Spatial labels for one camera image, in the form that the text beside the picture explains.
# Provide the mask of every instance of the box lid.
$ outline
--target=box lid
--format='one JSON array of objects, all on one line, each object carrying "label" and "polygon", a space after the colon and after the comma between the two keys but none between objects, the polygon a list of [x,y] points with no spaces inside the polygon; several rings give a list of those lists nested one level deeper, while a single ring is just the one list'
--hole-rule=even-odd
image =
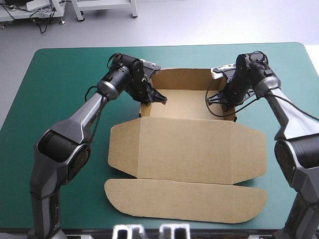
[{"label": "box lid", "polygon": [[267,200],[258,188],[155,179],[110,179],[105,192],[116,209],[132,216],[220,223],[248,221]]},{"label": "box lid", "polygon": [[231,185],[266,172],[266,137],[226,120],[142,117],[112,127],[108,161],[138,178]]}]

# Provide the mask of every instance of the green table mat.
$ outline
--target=green table mat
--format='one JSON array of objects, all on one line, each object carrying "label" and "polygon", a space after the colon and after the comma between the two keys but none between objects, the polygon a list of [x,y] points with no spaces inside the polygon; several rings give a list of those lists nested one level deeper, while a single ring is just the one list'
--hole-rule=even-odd
[{"label": "green table mat", "polygon": [[[284,93],[302,109],[319,115],[318,75],[299,43],[199,45],[123,48],[65,48],[37,51],[0,131],[0,228],[32,227],[29,179],[33,167],[33,144],[55,122],[69,117],[84,103],[84,94],[108,71],[106,62],[115,52],[155,62],[162,68],[211,68],[235,63],[240,53],[261,50],[282,80]],[[112,228],[115,224],[143,224],[158,228],[163,223],[183,223],[132,217],[117,211],[108,201],[104,182],[131,176],[107,163],[110,129],[138,117],[139,103],[127,93],[107,104],[92,145],[90,161],[67,186],[61,188],[63,228]],[[267,136],[267,173],[239,185],[268,192],[263,211],[240,224],[189,222],[191,228],[282,228],[295,197],[274,156],[274,136],[279,124],[265,99],[238,114],[238,122]]]}]

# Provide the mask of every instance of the black cable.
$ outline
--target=black cable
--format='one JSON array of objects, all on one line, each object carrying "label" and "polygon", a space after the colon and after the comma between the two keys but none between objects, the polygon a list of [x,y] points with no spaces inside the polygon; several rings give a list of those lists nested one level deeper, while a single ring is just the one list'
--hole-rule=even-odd
[{"label": "black cable", "polygon": [[298,106],[296,106],[294,103],[292,103],[291,101],[289,101],[289,100],[287,100],[287,99],[285,99],[285,98],[283,98],[283,97],[281,97],[281,96],[277,96],[277,95],[273,95],[273,94],[265,94],[264,97],[266,97],[266,96],[272,96],[272,97],[276,97],[276,98],[278,98],[278,99],[281,99],[281,100],[287,102],[288,104],[290,104],[292,107],[294,107],[296,110],[300,111],[301,113],[303,113],[303,114],[309,116],[310,118],[312,118],[312,119],[314,119],[314,120],[319,121],[319,118],[317,118],[317,117],[315,117],[315,116],[313,116],[313,115],[311,115],[311,114],[309,114],[309,113],[303,111],[303,110],[300,109]]},{"label": "black cable", "polygon": [[86,151],[90,148],[90,146],[91,146],[91,143],[92,143],[92,141],[93,141],[93,137],[94,137],[94,135],[95,135],[96,129],[98,128],[98,124],[99,124],[100,117],[101,117],[101,114],[102,114],[103,102],[104,102],[104,96],[102,96],[102,98],[101,98],[100,107],[99,107],[99,112],[98,112],[98,116],[97,116],[96,121],[95,121],[95,125],[94,125],[93,132],[92,132],[92,134],[91,134],[91,137],[90,137],[90,139],[89,139],[89,142],[88,142],[87,146],[85,147],[85,150],[83,151],[81,157],[85,154],[85,152],[86,152]]},{"label": "black cable", "polygon": [[227,115],[217,115],[215,114],[210,108],[209,108],[209,105],[208,105],[208,102],[207,102],[207,95],[208,95],[208,92],[210,90],[210,87],[212,86],[212,84],[214,83],[215,79],[213,79],[210,84],[208,85],[208,88],[207,88],[207,91],[206,91],[206,94],[205,94],[205,102],[206,102],[206,106],[209,110],[209,112],[213,115],[213,116],[216,116],[216,117],[227,117],[227,116],[232,116],[238,112],[240,112],[241,110],[245,109],[247,106],[251,105],[252,103],[254,103],[255,101],[259,100],[259,98],[256,98],[254,99],[253,101],[249,102],[248,104],[244,105],[242,108],[236,110],[235,112],[231,113],[231,114],[227,114]]},{"label": "black cable", "polygon": [[1,6],[4,8],[4,10],[10,15],[10,17],[13,19],[13,20],[15,20],[15,18],[11,15],[11,13],[5,8],[5,6],[2,4],[2,3],[0,3],[1,4]]},{"label": "black cable", "polygon": [[87,92],[85,93],[85,96],[84,96],[85,102],[87,102],[87,96],[88,96],[88,94],[90,93],[91,89],[93,89],[93,88],[99,89],[98,86],[91,86],[91,87],[87,90]]},{"label": "black cable", "polygon": [[[89,92],[90,92],[91,89],[93,89],[93,88],[96,88],[96,89],[98,89],[98,91],[102,92],[100,87],[98,87],[98,86],[91,86],[91,87],[87,90],[87,92],[86,92],[86,94],[85,94],[85,97],[84,97],[85,102],[87,101],[87,95],[89,94]],[[99,107],[99,111],[98,111],[98,116],[97,116],[96,121],[95,121],[95,125],[94,125],[93,132],[92,132],[92,134],[91,134],[91,137],[90,137],[90,139],[89,139],[89,141],[88,141],[88,144],[87,144],[87,146],[85,147],[85,149],[84,149],[84,151],[83,151],[81,157],[82,157],[82,156],[85,154],[85,152],[90,148],[91,143],[92,143],[92,141],[93,141],[93,137],[94,137],[94,135],[95,135],[96,129],[98,128],[98,124],[99,124],[100,117],[101,117],[101,114],[102,114],[104,98],[107,98],[107,96],[102,95],[101,102],[100,102],[100,107]]]},{"label": "black cable", "polygon": [[42,28],[41,28],[41,26],[40,26],[39,23],[37,23],[37,22],[34,21],[35,25],[37,25],[37,26],[39,27],[41,34],[43,34],[43,33],[46,32],[46,30],[47,30],[49,24],[51,25],[51,20],[52,20],[52,18],[53,18],[54,13],[55,13],[55,8],[52,10],[52,13],[50,14],[50,17],[49,17],[48,21],[46,22],[46,25],[45,25],[44,30],[42,30]]}]

